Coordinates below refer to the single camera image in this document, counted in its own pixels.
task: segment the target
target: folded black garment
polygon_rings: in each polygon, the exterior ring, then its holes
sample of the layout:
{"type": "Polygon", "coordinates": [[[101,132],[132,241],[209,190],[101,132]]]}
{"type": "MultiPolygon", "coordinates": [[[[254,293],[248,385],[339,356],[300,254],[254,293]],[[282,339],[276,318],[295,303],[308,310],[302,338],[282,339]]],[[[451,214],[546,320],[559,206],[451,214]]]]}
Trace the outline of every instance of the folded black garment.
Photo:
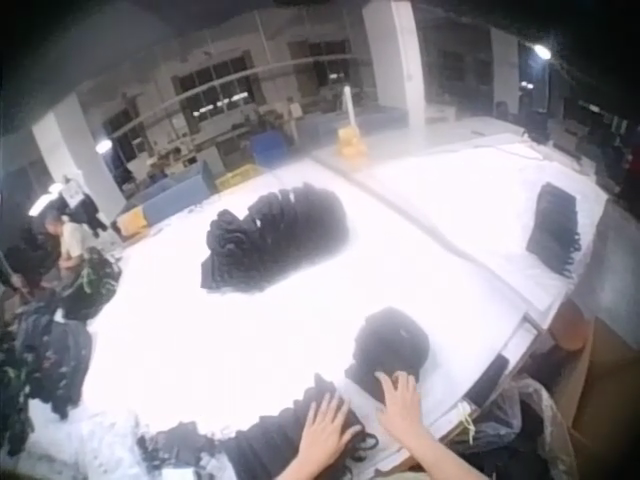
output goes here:
{"type": "Polygon", "coordinates": [[[240,219],[222,210],[207,233],[207,290],[260,292],[291,272],[337,252],[349,236],[340,199],[304,184],[258,198],[240,219]]]}
{"type": "Polygon", "coordinates": [[[61,419],[80,402],[92,339],[84,324],[57,322],[55,292],[20,309],[14,319],[16,351],[27,366],[29,397],[51,404],[61,419]]]}
{"type": "Polygon", "coordinates": [[[416,381],[429,357],[429,337],[406,313],[387,307],[365,320],[356,336],[354,363],[346,370],[346,377],[380,403],[384,392],[376,372],[391,377],[407,372],[416,381]]]}
{"type": "MultiPolygon", "coordinates": [[[[277,416],[261,417],[258,423],[244,432],[221,443],[221,448],[234,467],[238,480],[273,480],[277,478],[298,454],[302,430],[311,404],[318,405],[326,394],[334,395],[336,387],[319,375],[315,385],[305,391],[301,400],[294,402],[277,416]]],[[[362,462],[366,452],[378,446],[378,439],[364,430],[364,425],[353,411],[349,411],[344,431],[360,425],[363,429],[349,442],[342,455],[317,478],[342,480],[352,478],[347,461],[362,462]]]]}
{"type": "Polygon", "coordinates": [[[573,256],[581,249],[576,198],[551,183],[544,184],[527,251],[552,272],[571,278],[573,256]]]}
{"type": "Polygon", "coordinates": [[[137,439],[137,446],[150,472],[165,467],[190,467],[195,469],[200,478],[207,478],[201,468],[202,460],[218,453],[216,440],[201,434],[195,422],[181,422],[152,436],[142,435],[137,439]]]}
{"type": "Polygon", "coordinates": [[[63,317],[79,322],[95,318],[115,296],[121,273],[118,265],[90,248],[79,271],[60,289],[63,317]]]}

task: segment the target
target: fluorescent light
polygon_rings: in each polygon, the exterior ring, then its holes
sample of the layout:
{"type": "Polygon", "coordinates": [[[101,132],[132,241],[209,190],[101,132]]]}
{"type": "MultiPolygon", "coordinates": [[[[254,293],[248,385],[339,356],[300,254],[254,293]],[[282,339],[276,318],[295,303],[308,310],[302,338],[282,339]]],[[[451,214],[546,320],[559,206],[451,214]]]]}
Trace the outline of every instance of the fluorescent light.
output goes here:
{"type": "Polygon", "coordinates": [[[248,96],[248,92],[236,93],[233,97],[231,97],[231,101],[237,102],[238,100],[242,100],[243,98],[247,98],[248,96]]]}
{"type": "Polygon", "coordinates": [[[98,145],[96,145],[96,152],[102,155],[103,153],[107,153],[109,150],[111,150],[112,146],[113,143],[111,143],[111,140],[102,140],[98,143],[98,145]]]}
{"type": "Polygon", "coordinates": [[[44,209],[44,207],[49,205],[49,203],[52,200],[55,200],[57,197],[58,195],[53,193],[45,193],[44,195],[42,195],[38,200],[36,200],[36,203],[33,204],[33,207],[31,207],[31,210],[29,210],[29,216],[30,217],[38,216],[40,212],[44,209]]]}
{"type": "Polygon", "coordinates": [[[64,186],[61,183],[54,183],[49,187],[49,193],[58,195],[63,188],[64,186]]]}
{"type": "Polygon", "coordinates": [[[543,60],[551,59],[551,52],[544,45],[534,45],[533,51],[538,54],[538,56],[543,60]]]}

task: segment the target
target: hand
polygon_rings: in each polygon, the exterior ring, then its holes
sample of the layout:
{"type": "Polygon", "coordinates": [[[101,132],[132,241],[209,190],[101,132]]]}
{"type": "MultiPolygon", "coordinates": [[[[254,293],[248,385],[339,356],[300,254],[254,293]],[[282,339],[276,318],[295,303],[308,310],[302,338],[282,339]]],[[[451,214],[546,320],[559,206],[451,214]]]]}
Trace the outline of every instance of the hand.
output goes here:
{"type": "Polygon", "coordinates": [[[27,290],[27,283],[24,281],[22,275],[18,275],[17,273],[11,275],[11,285],[22,292],[27,290]]]}
{"type": "Polygon", "coordinates": [[[340,456],[353,436],[361,430],[356,425],[345,433],[342,427],[349,413],[349,402],[345,401],[338,410],[340,396],[325,395],[320,408],[311,404],[307,421],[302,431],[300,450],[295,462],[299,468],[300,480],[313,479],[340,456]]]}
{"type": "Polygon", "coordinates": [[[384,373],[376,373],[384,390],[386,408],[378,414],[380,425],[399,444],[410,452],[419,449],[425,440],[433,437],[422,424],[420,394],[416,379],[406,372],[394,375],[397,386],[384,373]]]}

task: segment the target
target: white table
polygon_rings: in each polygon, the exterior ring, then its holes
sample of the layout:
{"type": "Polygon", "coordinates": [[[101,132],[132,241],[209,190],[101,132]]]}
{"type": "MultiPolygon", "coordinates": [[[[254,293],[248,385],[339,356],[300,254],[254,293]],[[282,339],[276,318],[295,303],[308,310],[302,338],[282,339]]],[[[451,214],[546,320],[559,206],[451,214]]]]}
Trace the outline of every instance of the white table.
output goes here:
{"type": "MultiPolygon", "coordinates": [[[[116,297],[91,325],[96,348],[83,403],[67,424],[54,426],[42,414],[27,447],[32,453],[77,461],[105,438],[104,422],[127,431],[130,420],[118,420],[130,419],[123,411],[136,412],[152,431],[191,420],[218,434],[247,428],[289,406],[318,372],[379,436],[379,449],[355,472],[368,478],[407,455],[381,431],[375,401],[343,377],[367,315],[393,305],[428,332],[432,353],[420,385],[425,422],[437,435],[458,422],[463,395],[495,356],[503,352],[515,363],[535,336],[522,321],[526,303],[511,289],[309,160],[172,217],[128,249],[123,265],[116,297]],[[343,201],[351,232],[345,250],[259,295],[202,291],[205,234],[216,213],[242,215],[259,195],[305,181],[343,201]]],[[[103,464],[122,463],[112,449],[99,450],[103,464]]]]}

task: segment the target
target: white sheet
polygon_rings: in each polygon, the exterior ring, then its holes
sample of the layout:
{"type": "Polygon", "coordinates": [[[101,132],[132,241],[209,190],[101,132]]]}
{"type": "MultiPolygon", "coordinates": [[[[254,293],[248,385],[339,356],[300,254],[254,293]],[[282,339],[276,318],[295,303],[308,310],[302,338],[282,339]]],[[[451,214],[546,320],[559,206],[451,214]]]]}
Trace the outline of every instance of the white sheet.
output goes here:
{"type": "Polygon", "coordinates": [[[540,187],[551,182],[577,199],[582,251],[575,272],[588,259],[606,194],[583,176],[522,144],[388,162],[360,174],[426,224],[521,292],[540,313],[572,282],[548,270],[526,251],[540,187]]]}
{"type": "MultiPolygon", "coordinates": [[[[116,297],[91,326],[97,341],[82,408],[134,411],[151,431],[191,420],[216,434],[246,428],[291,405],[315,372],[344,388],[357,330],[387,305],[412,315],[430,336],[421,385],[431,423],[477,380],[525,311],[483,272],[309,161],[177,215],[127,250],[124,265],[116,297]],[[260,194],[303,181],[342,199],[351,231],[345,251],[262,294],[202,291],[205,233],[217,211],[243,214],[260,194]]],[[[343,391],[380,435],[376,453],[396,450],[373,417],[375,402],[357,387],[343,391]]]]}

